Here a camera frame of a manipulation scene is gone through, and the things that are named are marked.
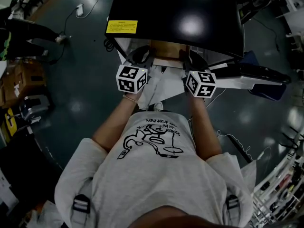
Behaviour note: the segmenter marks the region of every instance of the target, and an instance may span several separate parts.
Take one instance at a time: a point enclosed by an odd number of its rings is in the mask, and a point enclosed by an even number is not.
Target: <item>yellow warning sticker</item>
[[[137,20],[110,20],[107,34],[136,34]]]

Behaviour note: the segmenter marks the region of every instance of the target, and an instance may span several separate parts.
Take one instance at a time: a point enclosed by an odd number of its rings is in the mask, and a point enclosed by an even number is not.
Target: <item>person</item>
[[[43,47],[27,42],[30,39],[44,39],[62,43],[65,35],[26,20],[4,19],[0,21],[0,61],[16,57],[47,56]]]
[[[187,119],[162,103],[132,115],[140,96],[125,94],[63,170],[55,203],[66,225],[74,226],[73,201],[89,181],[85,227],[244,227],[253,201],[236,156],[222,153],[204,100],[188,96],[192,138]]]

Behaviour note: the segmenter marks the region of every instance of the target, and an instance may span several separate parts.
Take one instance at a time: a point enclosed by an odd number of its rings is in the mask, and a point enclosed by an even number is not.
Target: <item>person in black clothing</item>
[[[7,19],[10,8],[0,11],[0,61],[16,57],[46,56],[47,51],[27,40],[39,38],[61,43],[66,36],[29,21]]]

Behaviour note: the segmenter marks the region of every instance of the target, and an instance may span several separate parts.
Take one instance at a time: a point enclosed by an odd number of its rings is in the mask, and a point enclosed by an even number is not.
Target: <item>bracelet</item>
[[[133,101],[134,103],[136,103],[136,104],[137,104],[137,101],[135,101],[135,100],[131,99],[130,97],[127,97],[126,95],[123,95],[123,98],[126,98],[126,99],[128,99],[128,100],[130,100],[130,101]]]

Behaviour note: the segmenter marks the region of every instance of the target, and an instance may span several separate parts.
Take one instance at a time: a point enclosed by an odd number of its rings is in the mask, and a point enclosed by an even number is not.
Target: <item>white t-shirt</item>
[[[126,228],[161,206],[225,225],[227,190],[239,199],[240,227],[253,212],[236,156],[225,153],[203,161],[186,118],[175,113],[134,114],[108,154],[91,139],[81,141],[55,190],[69,227],[73,199],[88,178],[93,178],[93,212],[86,227]]]

